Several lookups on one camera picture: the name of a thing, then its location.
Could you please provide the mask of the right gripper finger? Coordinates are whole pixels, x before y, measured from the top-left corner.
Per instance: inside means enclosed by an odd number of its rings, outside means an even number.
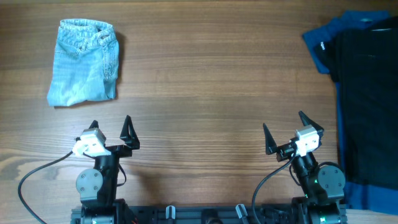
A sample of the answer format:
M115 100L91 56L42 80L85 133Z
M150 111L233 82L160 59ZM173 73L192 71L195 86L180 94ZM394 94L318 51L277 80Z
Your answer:
M277 144L274 141L274 138L272 137L271 132L269 131L269 128L267 125L264 123L263 124L263 129L264 129L264 135L265 135L265 146L266 146L266 154L271 155L276 153L277 150Z
M303 123L304 126L312 125L315 130L317 131L318 135L320 137L323 136L324 129L321 127L318 123L314 122L312 119L310 119L303 111L299 111L298 115L300 116L301 122Z

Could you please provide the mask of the black shorts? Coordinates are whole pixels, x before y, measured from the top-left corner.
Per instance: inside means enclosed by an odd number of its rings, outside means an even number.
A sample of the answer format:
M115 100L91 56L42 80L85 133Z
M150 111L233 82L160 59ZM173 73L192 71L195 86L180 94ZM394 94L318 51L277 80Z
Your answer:
M330 43L340 83L350 181L397 188L397 18Z

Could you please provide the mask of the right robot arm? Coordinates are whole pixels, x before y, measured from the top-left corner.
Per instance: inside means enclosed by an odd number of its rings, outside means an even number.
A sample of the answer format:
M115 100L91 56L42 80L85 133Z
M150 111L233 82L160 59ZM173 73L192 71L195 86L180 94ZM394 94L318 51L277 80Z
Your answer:
M265 181L276 173L289 168L295 183L304 193L292 199L287 208L264 207L264 221L272 223L344 224L348 221L346 207L342 204L346 183L343 169L334 162L316 161L313 151L321 146L324 129L303 111L298 115L303 128L295 130L288 143L278 146L269 128L264 124L266 154L275 154L277 161L287 163L266 176L257 186L258 193Z

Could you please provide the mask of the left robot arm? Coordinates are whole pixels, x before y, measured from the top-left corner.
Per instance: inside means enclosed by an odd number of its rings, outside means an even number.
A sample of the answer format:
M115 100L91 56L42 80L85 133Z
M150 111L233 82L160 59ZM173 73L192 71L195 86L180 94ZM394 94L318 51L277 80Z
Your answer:
M137 216L124 199L116 198L118 174L124 170L119 160L131 157L132 151L140 148L131 117L126 116L120 139L123 144L107 146L106 137L94 120L84 130L72 152L77 156L87 156L95 160L92 169L82 171L76 178L76 189L80 194L81 208L72 210L71 224L136 224Z

